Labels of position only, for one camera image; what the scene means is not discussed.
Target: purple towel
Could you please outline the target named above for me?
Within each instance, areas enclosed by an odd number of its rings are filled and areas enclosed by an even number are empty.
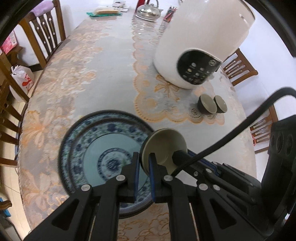
[[[36,17],[39,17],[49,11],[51,11],[54,8],[54,4],[51,0],[45,0],[39,3],[35,8],[32,9],[32,13]]]

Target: floral tablecloth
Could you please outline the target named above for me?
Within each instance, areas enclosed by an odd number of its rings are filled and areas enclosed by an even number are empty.
[[[82,116],[104,109],[127,111],[154,129],[177,129],[194,152],[213,144],[245,118],[221,69],[193,91],[180,89],[157,73],[152,57],[164,30],[161,20],[141,20],[132,11],[89,19],[51,58],[29,101],[20,137],[20,190],[32,229],[68,197],[58,175],[58,150],[66,131]],[[196,102],[202,93],[222,96],[228,112],[201,115]],[[207,159],[256,176],[249,130]],[[119,221],[120,241],[169,239],[165,204],[153,204]]]

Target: black touch panel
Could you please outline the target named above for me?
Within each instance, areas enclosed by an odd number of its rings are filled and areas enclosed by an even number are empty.
[[[215,72],[221,62],[198,50],[185,52],[178,60],[177,69],[181,78],[190,84],[200,85]]]

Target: white plastic bag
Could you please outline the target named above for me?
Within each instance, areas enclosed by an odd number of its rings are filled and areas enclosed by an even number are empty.
[[[11,71],[11,76],[27,95],[31,87],[34,85],[34,74],[29,68],[21,65],[17,65],[15,68],[11,67]],[[15,92],[15,90],[11,86],[9,86],[9,88],[13,97],[17,101],[22,101],[22,98]]]

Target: pink package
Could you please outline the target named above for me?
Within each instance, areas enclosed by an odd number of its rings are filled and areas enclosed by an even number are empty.
[[[17,46],[17,39],[15,37],[15,32],[12,31],[2,44],[1,49],[5,54],[8,54],[9,51],[12,50],[15,46]]]

